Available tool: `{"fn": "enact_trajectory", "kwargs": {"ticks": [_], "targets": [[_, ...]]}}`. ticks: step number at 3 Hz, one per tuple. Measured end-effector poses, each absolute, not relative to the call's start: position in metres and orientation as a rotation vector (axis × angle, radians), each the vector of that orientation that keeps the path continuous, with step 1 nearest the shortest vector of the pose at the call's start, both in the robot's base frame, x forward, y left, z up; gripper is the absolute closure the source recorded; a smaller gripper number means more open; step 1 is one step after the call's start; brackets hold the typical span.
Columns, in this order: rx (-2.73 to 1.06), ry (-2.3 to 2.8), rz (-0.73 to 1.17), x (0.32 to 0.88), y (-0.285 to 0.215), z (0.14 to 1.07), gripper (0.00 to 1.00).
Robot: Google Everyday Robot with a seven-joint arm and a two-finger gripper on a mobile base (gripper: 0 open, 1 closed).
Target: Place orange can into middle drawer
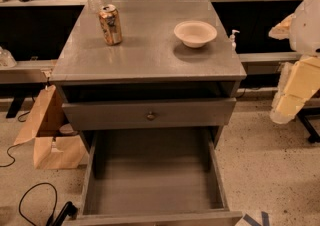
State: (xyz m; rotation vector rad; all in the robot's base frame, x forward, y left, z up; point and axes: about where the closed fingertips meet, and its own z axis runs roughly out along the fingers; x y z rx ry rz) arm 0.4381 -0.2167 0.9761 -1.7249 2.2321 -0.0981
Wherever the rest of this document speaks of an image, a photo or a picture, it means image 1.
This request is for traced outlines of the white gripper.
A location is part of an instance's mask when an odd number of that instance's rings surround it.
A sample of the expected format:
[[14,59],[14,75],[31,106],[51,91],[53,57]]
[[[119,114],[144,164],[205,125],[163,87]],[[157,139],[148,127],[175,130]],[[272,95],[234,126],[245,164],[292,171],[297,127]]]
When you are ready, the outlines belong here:
[[[271,28],[268,36],[283,40],[289,38],[293,15],[290,14]],[[274,123],[287,124],[320,89],[320,59],[304,57],[295,64],[284,63],[277,93],[272,101],[270,118]]]

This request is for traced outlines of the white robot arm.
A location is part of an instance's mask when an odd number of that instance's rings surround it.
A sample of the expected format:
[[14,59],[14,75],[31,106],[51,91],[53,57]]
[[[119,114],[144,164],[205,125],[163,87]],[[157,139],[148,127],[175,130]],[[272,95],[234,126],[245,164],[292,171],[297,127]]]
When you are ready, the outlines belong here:
[[271,120],[286,124],[320,90],[320,0],[303,0],[269,36],[288,39],[291,49],[301,55],[295,63],[284,64],[272,102]]

